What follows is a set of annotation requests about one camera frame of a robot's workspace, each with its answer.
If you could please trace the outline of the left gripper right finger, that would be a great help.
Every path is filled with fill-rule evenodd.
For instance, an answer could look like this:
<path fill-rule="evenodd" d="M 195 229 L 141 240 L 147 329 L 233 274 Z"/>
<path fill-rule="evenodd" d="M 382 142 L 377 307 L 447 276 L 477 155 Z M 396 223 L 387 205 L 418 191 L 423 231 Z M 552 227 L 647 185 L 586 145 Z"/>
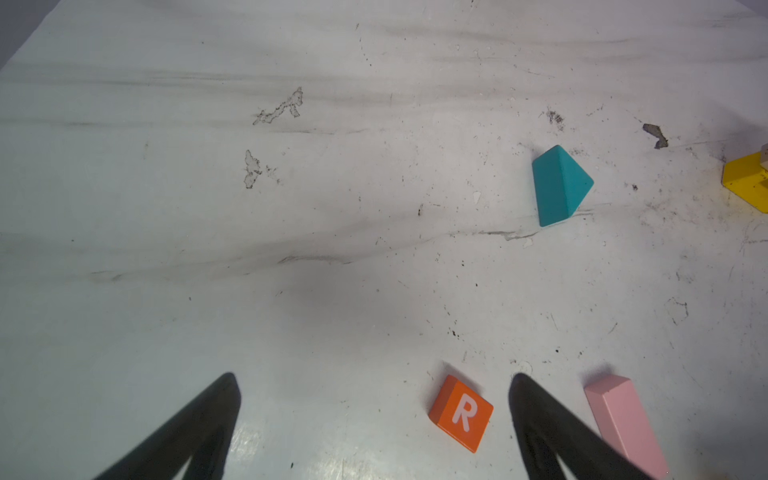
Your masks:
<path fill-rule="evenodd" d="M 564 480 L 562 465 L 577 479 L 649 477 L 530 376 L 513 376 L 508 400 L 515 437 L 530 479 Z"/>

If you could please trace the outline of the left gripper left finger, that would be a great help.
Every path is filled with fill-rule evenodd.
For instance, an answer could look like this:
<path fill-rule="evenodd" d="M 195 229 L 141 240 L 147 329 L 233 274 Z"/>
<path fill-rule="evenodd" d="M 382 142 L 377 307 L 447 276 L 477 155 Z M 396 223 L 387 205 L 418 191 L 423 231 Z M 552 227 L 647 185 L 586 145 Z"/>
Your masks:
<path fill-rule="evenodd" d="M 224 475 L 241 392 L 227 372 L 185 405 L 100 479 L 221 479 Z"/>

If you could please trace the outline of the pink wood block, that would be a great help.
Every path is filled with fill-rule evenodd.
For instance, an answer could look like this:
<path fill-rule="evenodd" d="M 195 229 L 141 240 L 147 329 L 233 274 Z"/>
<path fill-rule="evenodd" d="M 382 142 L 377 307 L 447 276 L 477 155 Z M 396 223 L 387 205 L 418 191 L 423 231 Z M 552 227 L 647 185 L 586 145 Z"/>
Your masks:
<path fill-rule="evenodd" d="M 603 440 L 653 479 L 665 479 L 668 463 L 633 382 L 606 375 L 584 387 Z"/>

